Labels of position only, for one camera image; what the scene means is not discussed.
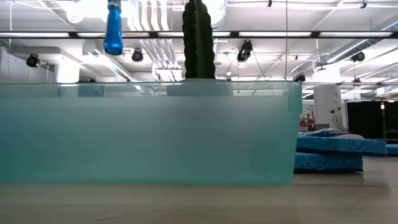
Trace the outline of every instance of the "green cactus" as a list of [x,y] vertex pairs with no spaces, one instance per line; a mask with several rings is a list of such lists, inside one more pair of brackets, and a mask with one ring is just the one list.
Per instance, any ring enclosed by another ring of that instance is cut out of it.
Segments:
[[207,7],[201,0],[190,0],[182,14],[185,78],[215,79],[213,29]]

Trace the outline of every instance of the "ceiling light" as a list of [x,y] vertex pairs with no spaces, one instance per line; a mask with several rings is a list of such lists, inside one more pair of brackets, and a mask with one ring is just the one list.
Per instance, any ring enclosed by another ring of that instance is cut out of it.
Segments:
[[309,37],[311,32],[239,32],[240,37]]
[[125,32],[122,37],[149,37],[148,32]]
[[159,32],[157,34],[159,37],[183,37],[183,32]]
[[6,37],[69,37],[66,32],[0,32],[0,38]]
[[82,33],[77,33],[77,36],[79,37],[105,37],[104,32],[82,32]]
[[321,32],[320,37],[389,37],[392,32]]
[[231,35],[231,32],[213,32],[213,37],[229,37]]

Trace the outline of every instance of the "blue bottle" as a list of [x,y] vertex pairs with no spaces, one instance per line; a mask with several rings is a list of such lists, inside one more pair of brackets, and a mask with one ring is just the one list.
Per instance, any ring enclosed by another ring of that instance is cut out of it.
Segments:
[[108,0],[108,10],[104,49],[110,55],[121,55],[123,51],[121,0]]

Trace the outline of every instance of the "foam pad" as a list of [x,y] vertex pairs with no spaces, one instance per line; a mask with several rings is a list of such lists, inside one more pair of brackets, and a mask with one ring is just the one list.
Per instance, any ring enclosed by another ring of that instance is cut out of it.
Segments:
[[296,152],[342,156],[387,156],[384,141],[324,137],[298,137]]
[[388,144],[387,154],[388,156],[398,156],[398,144]]
[[342,173],[362,172],[363,160],[359,156],[330,156],[297,152],[294,172],[299,173]]

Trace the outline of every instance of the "plastic container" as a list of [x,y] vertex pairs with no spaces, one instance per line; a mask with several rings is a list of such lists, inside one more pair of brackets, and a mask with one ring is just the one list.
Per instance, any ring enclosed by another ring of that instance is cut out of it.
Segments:
[[287,184],[295,82],[0,86],[0,182]]

